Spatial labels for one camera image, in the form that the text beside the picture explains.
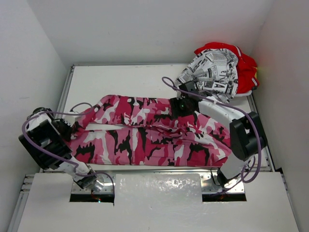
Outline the pink camouflage trousers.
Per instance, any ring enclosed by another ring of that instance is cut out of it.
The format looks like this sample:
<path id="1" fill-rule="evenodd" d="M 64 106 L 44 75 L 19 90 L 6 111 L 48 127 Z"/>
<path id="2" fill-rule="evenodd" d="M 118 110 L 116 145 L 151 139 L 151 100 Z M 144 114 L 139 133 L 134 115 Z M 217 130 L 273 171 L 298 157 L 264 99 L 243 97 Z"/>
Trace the pink camouflage trousers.
<path id="1" fill-rule="evenodd" d="M 226 127 L 195 111 L 171 118 L 168 99 L 107 95 L 76 119 L 72 155 L 100 165 L 220 167 L 232 153 Z"/>

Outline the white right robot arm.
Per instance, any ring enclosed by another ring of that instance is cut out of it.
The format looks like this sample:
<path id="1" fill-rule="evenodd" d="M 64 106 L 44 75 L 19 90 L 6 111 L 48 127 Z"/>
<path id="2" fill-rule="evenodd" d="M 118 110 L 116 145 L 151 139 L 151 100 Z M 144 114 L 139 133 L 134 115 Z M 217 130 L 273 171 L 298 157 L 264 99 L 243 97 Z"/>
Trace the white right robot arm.
<path id="1" fill-rule="evenodd" d="M 179 98 L 170 99 L 173 117 L 200 113 L 216 120 L 228 130 L 231 154 L 218 168 L 214 184 L 220 186 L 223 191 L 227 191 L 225 186 L 231 180 L 237 177 L 244 178 L 249 160 L 253 160 L 257 165 L 251 178 L 254 180 L 261 167 L 261 159 L 256 159 L 255 156 L 262 156 L 262 149 L 268 145 L 259 114 L 246 113 L 237 107 L 221 103 L 214 97 L 199 95 L 194 81 L 188 81 L 179 86 L 172 84 L 171 88 L 181 94 Z"/>

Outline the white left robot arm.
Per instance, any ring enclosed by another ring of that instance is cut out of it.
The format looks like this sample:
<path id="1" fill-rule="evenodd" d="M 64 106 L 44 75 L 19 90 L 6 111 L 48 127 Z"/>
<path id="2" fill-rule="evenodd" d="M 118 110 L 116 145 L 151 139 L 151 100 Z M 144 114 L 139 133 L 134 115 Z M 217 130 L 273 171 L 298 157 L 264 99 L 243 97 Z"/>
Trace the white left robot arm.
<path id="1" fill-rule="evenodd" d="M 95 172 L 78 161 L 62 139 L 69 128 L 63 119 L 54 118 L 51 109 L 39 107 L 27 117 L 18 140 L 41 169 L 65 172 L 80 188 L 94 191 L 98 187 Z"/>

